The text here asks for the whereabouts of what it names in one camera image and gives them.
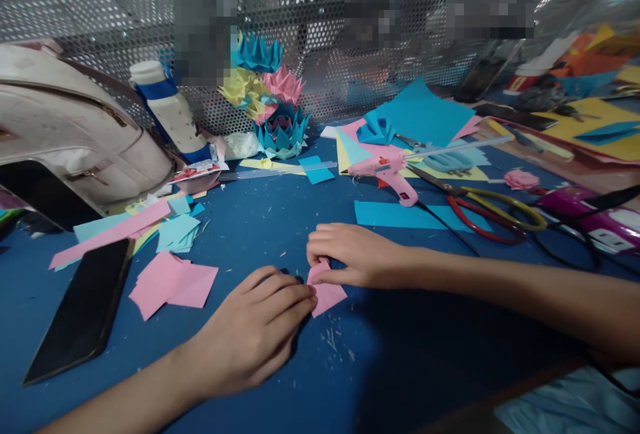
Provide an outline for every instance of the person's left hand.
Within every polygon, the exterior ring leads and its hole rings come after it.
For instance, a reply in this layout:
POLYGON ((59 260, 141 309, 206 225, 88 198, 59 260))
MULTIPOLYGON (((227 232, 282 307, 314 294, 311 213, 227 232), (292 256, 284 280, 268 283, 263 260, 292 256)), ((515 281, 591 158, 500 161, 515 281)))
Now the person's left hand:
POLYGON ((287 362, 315 289, 274 266, 247 276, 193 338, 177 349, 186 389, 199 400, 261 384, 287 362))

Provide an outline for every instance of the hand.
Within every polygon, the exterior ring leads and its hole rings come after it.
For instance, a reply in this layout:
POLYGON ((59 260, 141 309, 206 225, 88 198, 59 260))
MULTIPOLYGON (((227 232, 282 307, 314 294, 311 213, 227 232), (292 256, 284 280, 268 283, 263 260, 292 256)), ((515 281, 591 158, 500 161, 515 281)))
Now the hand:
POLYGON ((332 257, 347 265, 318 274, 314 284, 350 284, 376 289, 405 289, 418 287, 419 261, 423 252, 440 253, 404 247, 371 232, 364 227, 350 224, 318 224, 309 234, 307 260, 310 266, 325 257, 332 257))
POLYGON ((258 386, 287 362, 300 322, 318 299, 274 266, 250 274, 192 339, 178 348, 198 400, 258 386))

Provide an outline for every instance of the yellow scissors handle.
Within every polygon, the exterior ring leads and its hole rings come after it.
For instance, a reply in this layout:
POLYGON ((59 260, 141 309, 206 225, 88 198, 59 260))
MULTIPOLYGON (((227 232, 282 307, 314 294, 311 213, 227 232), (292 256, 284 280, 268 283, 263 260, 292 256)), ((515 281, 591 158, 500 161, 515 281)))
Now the yellow scissors handle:
POLYGON ((484 191, 482 189, 474 189, 473 187, 462 187, 462 189, 467 192, 467 197, 469 199, 474 200, 478 204, 490 210, 492 213, 515 224, 520 229, 523 229, 525 231, 544 231, 547 228, 547 221, 542 216, 542 214, 530 208, 528 205, 518 201, 517 199, 506 196, 504 194, 484 191), (497 199, 498 201, 502 201, 505 204, 514 206, 516 209, 526 215, 532 222, 534 222, 534 224, 529 224, 526 222, 522 222, 520 219, 516 219, 514 216, 504 212, 498 206, 484 199, 484 197, 491 197, 493 199, 497 199))

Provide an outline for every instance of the red scissors handle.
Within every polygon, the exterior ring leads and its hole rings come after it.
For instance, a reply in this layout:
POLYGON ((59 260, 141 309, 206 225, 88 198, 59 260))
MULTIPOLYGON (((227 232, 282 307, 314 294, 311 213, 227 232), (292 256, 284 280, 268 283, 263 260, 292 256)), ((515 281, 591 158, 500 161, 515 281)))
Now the red scissors handle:
POLYGON ((527 234, 522 229, 490 211, 482 209, 481 207, 478 207, 474 204, 468 203, 464 199, 461 199, 459 197, 454 198, 452 196, 447 196, 447 202, 453 209, 453 212, 455 212, 455 214, 468 228, 474 230, 476 233, 480 234, 483 237, 486 237, 487 239, 509 245, 522 244, 527 239, 527 234), (497 234, 485 231, 484 229, 476 226, 476 224, 469 220, 463 210, 460 209, 460 206, 465 207, 468 210, 481 215, 485 219, 495 222, 496 224, 500 224, 505 229, 508 229, 513 234, 514 238, 510 239, 508 237, 501 237, 497 234))

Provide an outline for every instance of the pink device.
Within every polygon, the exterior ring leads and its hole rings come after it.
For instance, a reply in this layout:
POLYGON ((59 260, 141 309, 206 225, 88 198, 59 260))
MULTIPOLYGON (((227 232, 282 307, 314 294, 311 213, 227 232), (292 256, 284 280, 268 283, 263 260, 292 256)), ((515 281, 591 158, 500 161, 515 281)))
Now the pink device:
POLYGON ((579 217, 595 210, 587 200, 598 196, 586 187, 563 187, 542 196, 536 204, 569 227, 588 233, 619 253, 640 253, 640 213, 626 207, 614 207, 579 217))
POLYGON ((390 156, 367 159, 350 166, 347 172, 352 176, 376 176, 386 182, 400 197, 400 204, 411 207, 418 202, 418 193, 398 174, 398 171, 406 168, 407 160, 403 152, 390 156))

